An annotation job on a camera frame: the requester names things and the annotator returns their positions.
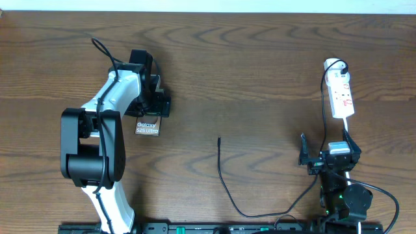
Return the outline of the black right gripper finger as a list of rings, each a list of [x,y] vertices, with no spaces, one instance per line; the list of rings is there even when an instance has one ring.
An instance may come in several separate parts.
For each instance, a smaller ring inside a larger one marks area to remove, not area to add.
[[[301,134],[300,137],[301,137],[301,147],[300,147],[300,154],[298,157],[298,164],[306,165],[309,162],[309,150],[307,147],[307,139],[303,133]]]
[[[350,152],[352,155],[361,155],[361,149],[359,146],[352,140],[351,136],[349,135],[346,129],[343,129],[343,140],[348,144],[350,148]]]

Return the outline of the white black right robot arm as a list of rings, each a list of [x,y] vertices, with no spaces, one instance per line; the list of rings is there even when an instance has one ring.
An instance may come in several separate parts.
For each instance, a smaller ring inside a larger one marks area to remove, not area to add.
[[[318,157],[310,156],[307,138],[301,135],[298,164],[306,165],[309,175],[320,177],[320,203],[328,212],[317,221],[319,231],[357,229],[358,224],[367,219],[372,192],[357,183],[349,183],[345,176],[358,163],[360,155],[361,149],[346,130],[343,130],[341,142],[333,142],[330,149],[320,152]]]

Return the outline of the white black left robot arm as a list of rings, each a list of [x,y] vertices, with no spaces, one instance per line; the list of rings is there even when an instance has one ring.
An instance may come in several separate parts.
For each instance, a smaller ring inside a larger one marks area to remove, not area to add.
[[[151,72],[153,57],[132,50],[129,61],[112,59],[107,82],[82,107],[60,119],[60,171],[92,201],[98,224],[61,224],[59,233],[136,233],[135,212],[122,186],[126,152],[122,118],[170,115],[171,98]]]

